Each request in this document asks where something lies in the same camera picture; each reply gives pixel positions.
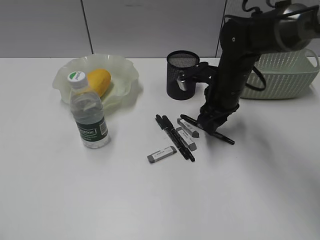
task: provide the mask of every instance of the eraser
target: eraser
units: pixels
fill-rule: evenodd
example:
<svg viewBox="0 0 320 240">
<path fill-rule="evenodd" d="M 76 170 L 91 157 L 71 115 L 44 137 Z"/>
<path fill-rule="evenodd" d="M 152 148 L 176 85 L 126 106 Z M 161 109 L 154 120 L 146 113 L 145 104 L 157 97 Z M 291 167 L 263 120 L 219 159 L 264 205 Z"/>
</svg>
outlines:
<svg viewBox="0 0 320 240">
<path fill-rule="evenodd" d="M 182 127 L 178 127 L 176 129 L 177 133 L 179 134 L 180 139 L 182 140 L 183 144 L 190 149 L 190 151 L 195 151 L 197 149 L 196 143 L 191 139 L 191 137 L 186 133 Z"/>
<path fill-rule="evenodd" d="M 190 134 L 190 136 L 192 136 L 193 138 L 199 138 L 199 132 L 197 132 L 194 126 L 192 126 L 186 120 L 178 118 L 177 122 L 183 128 L 183 130 Z"/>
<path fill-rule="evenodd" d="M 149 160 L 149 163 L 154 164 L 162 159 L 165 159 L 173 154 L 175 154 L 177 150 L 173 146 L 168 146 L 162 150 L 156 151 L 152 154 L 150 154 L 147 158 Z"/>
</svg>

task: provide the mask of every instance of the robotic arm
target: robotic arm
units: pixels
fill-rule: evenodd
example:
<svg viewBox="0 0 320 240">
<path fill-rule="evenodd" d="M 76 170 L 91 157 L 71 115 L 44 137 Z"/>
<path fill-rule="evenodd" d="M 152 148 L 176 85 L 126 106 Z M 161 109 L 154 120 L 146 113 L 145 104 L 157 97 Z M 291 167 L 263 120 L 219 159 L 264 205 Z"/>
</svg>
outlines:
<svg viewBox="0 0 320 240">
<path fill-rule="evenodd" d="M 246 10 L 247 1 L 243 1 L 242 8 L 246 12 L 255 12 L 250 18 L 225 16 L 229 20 L 223 25 L 220 34 L 223 52 L 219 66 L 216 70 L 206 70 L 211 80 L 197 80 L 209 86 L 204 92 L 206 101 L 200 109 L 196 124 L 215 137 L 217 128 L 239 108 L 240 95 L 250 73 L 256 70 L 255 62 L 261 54 L 298 51 L 305 48 L 312 39 L 320 38 L 318 5 L 306 7 L 285 0 L 277 2 L 273 6 L 274 10 L 262 13 L 258 7 Z M 191 77 L 194 81 L 197 77 L 191 75 L 198 73 L 194 69 L 185 71 L 181 73 L 179 81 L 187 81 Z"/>
</svg>

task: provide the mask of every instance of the pen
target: pen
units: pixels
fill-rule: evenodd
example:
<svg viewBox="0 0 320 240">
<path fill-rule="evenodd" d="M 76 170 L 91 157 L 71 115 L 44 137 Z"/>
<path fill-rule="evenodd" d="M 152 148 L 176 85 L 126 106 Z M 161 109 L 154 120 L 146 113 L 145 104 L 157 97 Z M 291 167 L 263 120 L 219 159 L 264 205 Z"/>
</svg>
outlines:
<svg viewBox="0 0 320 240">
<path fill-rule="evenodd" d="M 163 120 L 165 127 L 168 129 L 168 131 L 170 133 L 172 133 L 172 135 L 174 136 L 174 138 L 178 142 L 179 146 L 181 146 L 182 151 L 186 154 L 187 158 L 190 159 L 191 162 L 196 161 L 195 157 L 192 155 L 190 150 L 187 147 L 185 147 L 184 143 L 181 141 L 181 139 L 179 137 L 179 133 L 176 131 L 176 129 L 174 128 L 173 124 L 170 122 L 168 117 L 166 115 L 164 115 L 164 116 L 162 116 L 162 120 Z"/>
<path fill-rule="evenodd" d="M 179 152 L 182 154 L 182 156 L 188 160 L 189 156 L 187 153 L 185 153 L 184 149 L 182 148 L 182 146 L 184 147 L 184 145 L 179 144 L 179 141 L 177 141 L 177 139 L 173 136 L 173 134 L 168 130 L 168 126 L 166 125 L 166 123 L 164 122 L 164 120 L 161 118 L 160 115 L 156 115 L 155 116 L 155 120 L 156 122 L 159 124 L 159 127 L 165 131 L 165 133 L 169 136 L 169 138 L 171 139 L 171 141 L 174 143 L 174 145 L 176 146 L 176 148 L 179 150 Z"/>
<path fill-rule="evenodd" d="M 189 117 L 187 115 L 181 114 L 180 118 L 182 118 L 186 122 L 190 123 L 191 125 L 193 125 L 195 127 L 198 127 L 198 128 L 203 130 L 203 127 L 195 119 L 193 119 L 192 117 Z M 217 131 L 213 134 L 213 136 L 216 137 L 217 139 L 220 139 L 220 140 L 228 143 L 228 144 L 231 144 L 231 145 L 235 144 L 235 141 L 233 141 L 232 139 L 228 138 L 225 135 L 222 135 L 221 133 L 219 133 Z"/>
</svg>

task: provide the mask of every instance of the black pen cup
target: black pen cup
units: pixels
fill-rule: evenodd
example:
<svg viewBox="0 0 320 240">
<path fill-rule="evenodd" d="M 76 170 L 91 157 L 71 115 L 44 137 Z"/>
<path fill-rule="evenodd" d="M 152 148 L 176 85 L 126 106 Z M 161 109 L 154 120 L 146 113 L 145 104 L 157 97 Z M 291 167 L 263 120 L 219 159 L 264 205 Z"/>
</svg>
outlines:
<svg viewBox="0 0 320 240">
<path fill-rule="evenodd" d="M 191 51 L 174 51 L 167 58 L 166 93 L 176 100 L 187 100 L 195 95 L 196 83 L 186 82 L 186 91 L 179 88 L 177 78 L 181 71 L 185 71 L 199 64 L 200 58 Z"/>
</svg>

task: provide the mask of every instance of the basket handle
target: basket handle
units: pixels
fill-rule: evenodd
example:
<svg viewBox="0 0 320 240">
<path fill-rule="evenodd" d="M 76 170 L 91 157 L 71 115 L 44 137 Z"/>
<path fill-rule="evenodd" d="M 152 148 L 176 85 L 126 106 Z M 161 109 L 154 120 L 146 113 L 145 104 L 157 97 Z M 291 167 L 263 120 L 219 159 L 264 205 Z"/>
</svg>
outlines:
<svg viewBox="0 0 320 240">
<path fill-rule="evenodd" d="M 310 49 L 308 49 L 308 48 L 305 48 L 305 49 L 304 49 L 304 55 L 306 56 L 306 54 L 310 54 L 312 57 L 315 58 L 315 60 L 316 60 L 316 66 L 315 66 L 314 68 L 317 69 L 317 70 L 319 70 L 319 69 L 320 69 L 320 63 L 319 63 L 319 57 L 318 57 L 318 55 L 317 55 L 314 51 L 312 51 L 312 50 L 310 50 Z"/>
</svg>

